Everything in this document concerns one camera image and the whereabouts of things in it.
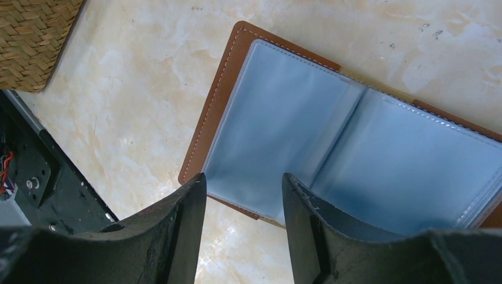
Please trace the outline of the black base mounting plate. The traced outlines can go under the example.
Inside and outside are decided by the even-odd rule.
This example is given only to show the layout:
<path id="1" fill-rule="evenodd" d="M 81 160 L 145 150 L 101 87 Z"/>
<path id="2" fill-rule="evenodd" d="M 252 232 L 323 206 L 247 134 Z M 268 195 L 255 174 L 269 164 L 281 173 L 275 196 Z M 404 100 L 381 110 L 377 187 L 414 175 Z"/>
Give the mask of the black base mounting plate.
<path id="1" fill-rule="evenodd" d="M 1 226 L 73 235 L 118 221 L 19 94 L 1 91 Z"/>

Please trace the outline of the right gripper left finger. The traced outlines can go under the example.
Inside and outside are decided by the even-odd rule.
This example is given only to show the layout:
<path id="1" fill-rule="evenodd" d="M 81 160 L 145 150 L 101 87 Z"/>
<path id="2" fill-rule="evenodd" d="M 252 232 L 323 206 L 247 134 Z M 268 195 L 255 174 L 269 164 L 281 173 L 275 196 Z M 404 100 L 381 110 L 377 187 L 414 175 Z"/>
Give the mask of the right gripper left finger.
<path id="1" fill-rule="evenodd" d="M 207 201 L 203 173 L 97 232 L 1 229 L 2 283 L 193 283 Z"/>

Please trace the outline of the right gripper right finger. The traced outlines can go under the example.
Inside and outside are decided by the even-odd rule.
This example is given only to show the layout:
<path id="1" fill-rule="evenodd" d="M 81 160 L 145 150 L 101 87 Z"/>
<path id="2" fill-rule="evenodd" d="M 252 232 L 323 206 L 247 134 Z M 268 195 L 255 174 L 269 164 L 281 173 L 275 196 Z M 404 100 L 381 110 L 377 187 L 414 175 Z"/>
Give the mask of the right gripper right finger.
<path id="1" fill-rule="evenodd" d="M 499 228 L 403 236 L 373 227 L 282 178 L 295 283 L 500 283 Z"/>

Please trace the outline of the woven straw divided tray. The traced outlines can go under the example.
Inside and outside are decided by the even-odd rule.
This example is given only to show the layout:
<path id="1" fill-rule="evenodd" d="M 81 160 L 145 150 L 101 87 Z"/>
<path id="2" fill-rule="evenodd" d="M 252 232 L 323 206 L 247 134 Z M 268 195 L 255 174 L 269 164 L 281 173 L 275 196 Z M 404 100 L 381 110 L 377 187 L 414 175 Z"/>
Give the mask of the woven straw divided tray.
<path id="1" fill-rule="evenodd" d="M 82 0 L 1 1 L 1 89 L 39 93 L 60 57 Z"/>

